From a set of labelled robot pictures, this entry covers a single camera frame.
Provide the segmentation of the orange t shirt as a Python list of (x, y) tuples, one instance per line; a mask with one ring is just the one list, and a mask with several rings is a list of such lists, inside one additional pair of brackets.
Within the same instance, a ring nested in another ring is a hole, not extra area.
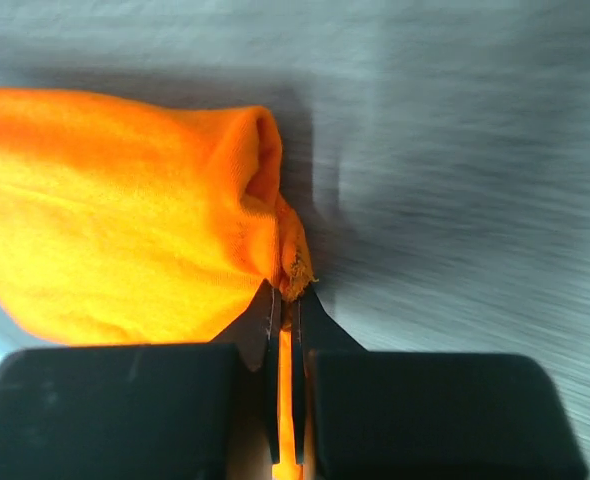
[(313, 282), (261, 106), (0, 88), (0, 306), (65, 346), (214, 339), (262, 284)]

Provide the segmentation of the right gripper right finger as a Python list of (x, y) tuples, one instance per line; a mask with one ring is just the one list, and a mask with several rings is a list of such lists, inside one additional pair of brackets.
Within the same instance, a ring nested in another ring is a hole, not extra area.
[(558, 390), (530, 357), (370, 351), (312, 289), (291, 330), (296, 461), (313, 479), (585, 479)]

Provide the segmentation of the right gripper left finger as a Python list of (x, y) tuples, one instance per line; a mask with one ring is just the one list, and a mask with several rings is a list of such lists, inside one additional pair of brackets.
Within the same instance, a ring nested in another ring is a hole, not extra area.
[(206, 343), (46, 347), (0, 362), (0, 479), (267, 479), (280, 294)]

